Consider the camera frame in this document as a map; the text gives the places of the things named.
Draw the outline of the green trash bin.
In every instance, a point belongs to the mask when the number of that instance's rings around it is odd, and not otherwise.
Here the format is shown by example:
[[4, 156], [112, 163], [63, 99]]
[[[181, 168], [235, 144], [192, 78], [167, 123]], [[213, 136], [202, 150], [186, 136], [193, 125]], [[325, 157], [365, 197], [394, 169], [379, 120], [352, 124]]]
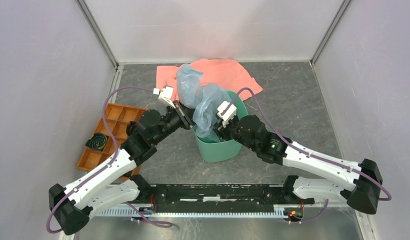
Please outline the green trash bin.
[[[236, 115], [239, 119], [249, 115], [240, 97], [236, 98], [234, 105], [236, 107]], [[217, 163], [226, 161], [236, 157], [240, 153], [242, 145], [235, 140], [214, 141], [217, 140], [217, 138], [198, 137], [196, 125], [193, 127], [193, 131], [199, 154], [205, 162]]]

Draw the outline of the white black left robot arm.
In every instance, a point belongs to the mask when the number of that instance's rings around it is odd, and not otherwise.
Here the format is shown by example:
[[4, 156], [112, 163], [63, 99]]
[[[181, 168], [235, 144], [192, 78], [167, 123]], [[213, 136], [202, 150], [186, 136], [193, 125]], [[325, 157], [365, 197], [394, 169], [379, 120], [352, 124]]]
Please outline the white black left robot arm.
[[139, 120], [131, 121], [126, 127], [127, 139], [109, 158], [78, 180], [65, 186], [56, 183], [48, 190], [50, 214], [46, 230], [73, 235], [104, 207], [133, 200], [146, 203], [150, 190], [133, 180], [116, 188], [105, 187], [147, 161], [157, 152], [157, 144], [176, 130], [191, 129], [193, 114], [192, 108], [175, 101], [174, 106], [167, 106], [164, 115], [150, 109]]

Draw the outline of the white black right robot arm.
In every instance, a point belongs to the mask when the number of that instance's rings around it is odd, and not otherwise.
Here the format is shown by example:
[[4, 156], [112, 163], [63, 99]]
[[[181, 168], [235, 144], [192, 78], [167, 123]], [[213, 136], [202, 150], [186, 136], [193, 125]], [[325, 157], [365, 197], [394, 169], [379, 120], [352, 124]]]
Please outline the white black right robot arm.
[[213, 130], [224, 140], [234, 140], [269, 164], [297, 168], [319, 179], [289, 177], [282, 189], [288, 204], [307, 199], [344, 200], [356, 211], [374, 215], [381, 198], [383, 178], [377, 163], [365, 158], [362, 162], [332, 157], [268, 131], [256, 115], [228, 121], [219, 119]]

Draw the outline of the translucent blue trash bag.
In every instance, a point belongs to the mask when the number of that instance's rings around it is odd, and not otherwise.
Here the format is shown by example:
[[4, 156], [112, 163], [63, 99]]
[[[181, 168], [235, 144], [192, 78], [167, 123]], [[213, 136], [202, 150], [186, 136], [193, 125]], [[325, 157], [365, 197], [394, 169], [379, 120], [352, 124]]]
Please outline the translucent blue trash bag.
[[222, 140], [213, 125], [217, 122], [218, 107], [231, 98], [226, 89], [215, 83], [201, 84], [203, 75], [191, 65], [183, 64], [175, 76], [177, 95], [184, 106], [193, 109], [196, 136], [206, 143], [219, 143]]

